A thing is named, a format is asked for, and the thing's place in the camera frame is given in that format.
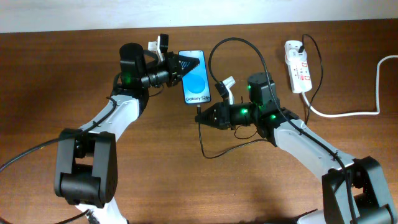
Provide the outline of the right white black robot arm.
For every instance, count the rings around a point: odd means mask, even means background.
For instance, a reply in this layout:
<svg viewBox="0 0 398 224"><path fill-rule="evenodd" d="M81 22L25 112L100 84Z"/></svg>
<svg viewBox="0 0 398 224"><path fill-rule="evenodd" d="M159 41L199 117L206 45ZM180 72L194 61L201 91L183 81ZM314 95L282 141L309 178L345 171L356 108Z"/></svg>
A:
<svg viewBox="0 0 398 224"><path fill-rule="evenodd" d="M290 223L397 223L397 210L380 163L357 159L312 132L296 114L280 106L268 73L248 78L248 103L225 99L195 117L217 129L256 126L261 139L288 152L321 183L323 208Z"/></svg>

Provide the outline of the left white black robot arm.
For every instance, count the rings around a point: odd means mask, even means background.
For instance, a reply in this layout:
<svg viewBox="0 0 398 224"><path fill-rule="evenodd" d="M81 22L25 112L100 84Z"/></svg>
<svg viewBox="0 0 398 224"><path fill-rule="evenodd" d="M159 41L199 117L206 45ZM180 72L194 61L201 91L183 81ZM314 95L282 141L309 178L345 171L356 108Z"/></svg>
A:
<svg viewBox="0 0 398 224"><path fill-rule="evenodd" d="M128 43L119 49L121 71L108 104L78 129L64 129L58 144L54 191L84 212L90 223L127 223L114 197L118 184L116 142L146 108L149 88L174 86L200 63Z"/></svg>

